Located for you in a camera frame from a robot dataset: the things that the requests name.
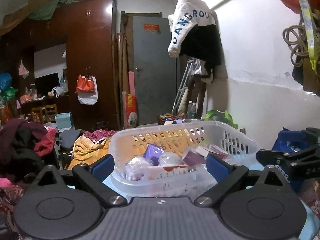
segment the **silver bolt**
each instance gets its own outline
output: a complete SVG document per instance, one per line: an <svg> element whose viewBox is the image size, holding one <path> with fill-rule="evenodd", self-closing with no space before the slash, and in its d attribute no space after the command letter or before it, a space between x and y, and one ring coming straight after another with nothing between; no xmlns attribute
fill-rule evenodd
<svg viewBox="0 0 320 240"><path fill-rule="evenodd" d="M212 199L209 197L200 197L200 198L197 198L197 203L201 206L207 206L212 203Z"/></svg>
<svg viewBox="0 0 320 240"><path fill-rule="evenodd" d="M122 196L112 196L109 198L109 202L112 205L121 205L121 204L124 204L125 199Z"/></svg>

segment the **plastic bottle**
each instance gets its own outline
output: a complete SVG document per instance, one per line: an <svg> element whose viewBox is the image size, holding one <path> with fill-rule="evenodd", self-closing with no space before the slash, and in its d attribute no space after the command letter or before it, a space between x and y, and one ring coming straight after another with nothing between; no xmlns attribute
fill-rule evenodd
<svg viewBox="0 0 320 240"><path fill-rule="evenodd" d="M190 109L190 118L189 119L196 119L196 116L197 116L196 103L193 102L191 109Z"/></svg>
<svg viewBox="0 0 320 240"><path fill-rule="evenodd" d="M190 114L191 107L192 107L192 101L189 101L189 105L188 105L188 108L187 108L188 119L190 119L189 118L189 114Z"/></svg>

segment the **wooden wardrobe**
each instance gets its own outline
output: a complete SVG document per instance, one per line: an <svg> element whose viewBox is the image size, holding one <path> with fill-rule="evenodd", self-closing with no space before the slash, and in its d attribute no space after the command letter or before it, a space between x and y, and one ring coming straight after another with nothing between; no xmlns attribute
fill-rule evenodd
<svg viewBox="0 0 320 240"><path fill-rule="evenodd" d="M57 8L50 20L25 19L1 37L0 71L10 73L12 85L21 96L24 87L34 83L34 52L66 43L68 101L76 129L91 130L96 122L108 121L111 130L118 130L119 98L113 68L115 34L114 0L85 0L65 5ZM18 76L21 59L29 70L25 79ZM97 81L98 102L94 105L80 104L75 93L78 75L85 75L87 67Z"/></svg>

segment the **blue box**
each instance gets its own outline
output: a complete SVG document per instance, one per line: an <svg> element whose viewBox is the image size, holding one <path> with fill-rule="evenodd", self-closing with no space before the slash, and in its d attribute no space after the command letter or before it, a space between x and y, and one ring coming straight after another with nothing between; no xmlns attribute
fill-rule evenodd
<svg viewBox="0 0 320 240"><path fill-rule="evenodd" d="M58 129L73 127L73 119L71 113L56 114L56 124Z"/></svg>

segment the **plastic basket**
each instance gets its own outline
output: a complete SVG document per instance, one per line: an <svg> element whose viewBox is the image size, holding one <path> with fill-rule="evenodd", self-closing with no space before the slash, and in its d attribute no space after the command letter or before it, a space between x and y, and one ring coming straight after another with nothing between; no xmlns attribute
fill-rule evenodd
<svg viewBox="0 0 320 240"><path fill-rule="evenodd" d="M120 172L125 163L135 156L143 155L148 143L162 146L182 156L184 148L201 142L213 143L226 150L235 163L250 166L259 150L258 145L243 133L222 122L202 121L183 124L149 126L123 130L116 133L110 142L109 153L115 159L111 181L115 187L129 196L168 197L184 195L186 188L197 187L212 176L207 171L194 171L184 175L151 180L127 181Z"/></svg>

